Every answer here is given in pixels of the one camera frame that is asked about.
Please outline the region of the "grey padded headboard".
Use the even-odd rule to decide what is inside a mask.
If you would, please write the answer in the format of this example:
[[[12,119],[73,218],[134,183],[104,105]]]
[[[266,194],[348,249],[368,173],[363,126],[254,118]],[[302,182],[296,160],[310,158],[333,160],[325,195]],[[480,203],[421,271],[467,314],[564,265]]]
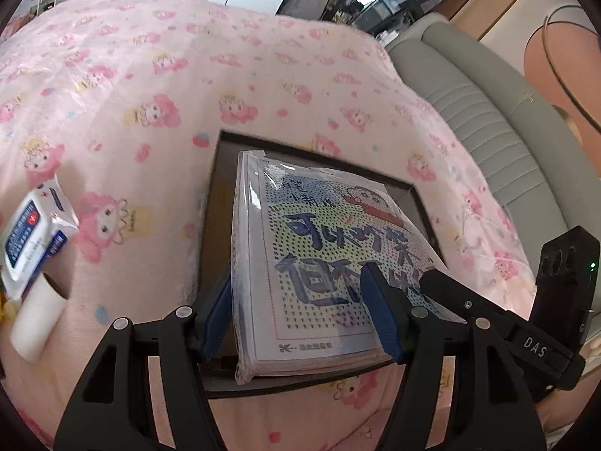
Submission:
[[[572,227],[599,236],[594,166],[555,108],[510,64],[437,13],[386,51],[476,162],[530,260]]]

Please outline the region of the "black Daphne shoe box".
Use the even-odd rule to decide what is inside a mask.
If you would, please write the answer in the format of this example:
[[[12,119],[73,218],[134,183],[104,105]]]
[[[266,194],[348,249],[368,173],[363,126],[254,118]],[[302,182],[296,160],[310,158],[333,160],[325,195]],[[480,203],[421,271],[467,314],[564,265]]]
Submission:
[[[268,142],[266,139],[250,135],[221,132],[216,142],[200,244],[200,291],[205,291],[221,282],[229,270],[237,157],[241,151],[263,151],[271,159],[300,166],[345,171],[384,184],[391,197],[400,205],[401,210],[408,214],[408,218],[426,238],[435,253],[439,257],[443,256],[422,199],[412,184],[307,149],[294,148],[279,142]],[[233,327],[229,326],[216,354],[201,365],[203,384],[210,399],[269,395],[308,388],[359,376],[373,369],[381,369],[384,363],[364,365],[359,369],[350,369],[346,372],[326,372],[321,375],[256,377],[244,385],[239,385],[235,381],[236,365],[237,351]]]

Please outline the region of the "white paper roll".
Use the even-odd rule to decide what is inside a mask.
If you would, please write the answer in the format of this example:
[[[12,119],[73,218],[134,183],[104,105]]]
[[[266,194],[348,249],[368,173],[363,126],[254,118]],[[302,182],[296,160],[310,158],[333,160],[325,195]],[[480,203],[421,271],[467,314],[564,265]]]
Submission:
[[[10,333],[12,347],[26,362],[39,361],[67,300],[68,296],[47,273],[41,273],[30,286]]]

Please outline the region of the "yellow snack packet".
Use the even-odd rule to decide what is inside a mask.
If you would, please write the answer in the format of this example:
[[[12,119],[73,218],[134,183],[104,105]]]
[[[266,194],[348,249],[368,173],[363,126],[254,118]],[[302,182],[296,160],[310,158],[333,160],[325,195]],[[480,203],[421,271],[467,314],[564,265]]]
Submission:
[[[13,322],[20,311],[21,299],[9,298],[4,291],[1,292],[0,322]]]

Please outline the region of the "cartoon diamond painting kit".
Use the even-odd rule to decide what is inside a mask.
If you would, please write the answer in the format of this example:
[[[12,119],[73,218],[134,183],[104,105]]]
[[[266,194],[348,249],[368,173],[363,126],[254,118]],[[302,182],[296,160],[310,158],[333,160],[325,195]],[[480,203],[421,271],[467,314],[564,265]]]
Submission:
[[[241,152],[231,230],[236,381],[383,362],[359,286],[369,262],[412,304],[451,319],[420,288],[440,257],[383,184]]]

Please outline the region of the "white wet wipes pack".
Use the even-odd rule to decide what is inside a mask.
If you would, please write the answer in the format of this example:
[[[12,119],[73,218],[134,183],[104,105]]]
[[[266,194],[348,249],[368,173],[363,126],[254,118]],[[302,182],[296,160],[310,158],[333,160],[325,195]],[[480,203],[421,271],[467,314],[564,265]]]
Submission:
[[[27,193],[1,232],[1,286],[8,300],[23,299],[44,262],[79,231],[80,220],[57,176]]]

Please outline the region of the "pink cartoon bedspread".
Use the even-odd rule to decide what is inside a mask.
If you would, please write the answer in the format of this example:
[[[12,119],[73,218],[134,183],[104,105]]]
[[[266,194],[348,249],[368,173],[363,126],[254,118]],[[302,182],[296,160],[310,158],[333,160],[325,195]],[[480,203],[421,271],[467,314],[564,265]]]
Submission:
[[[47,262],[69,299],[40,360],[1,325],[3,388],[46,448],[109,324],[193,298],[223,130],[414,185],[453,276],[530,313],[535,267],[511,218],[375,39],[206,0],[70,0],[1,46],[1,216],[56,175],[80,218]]]

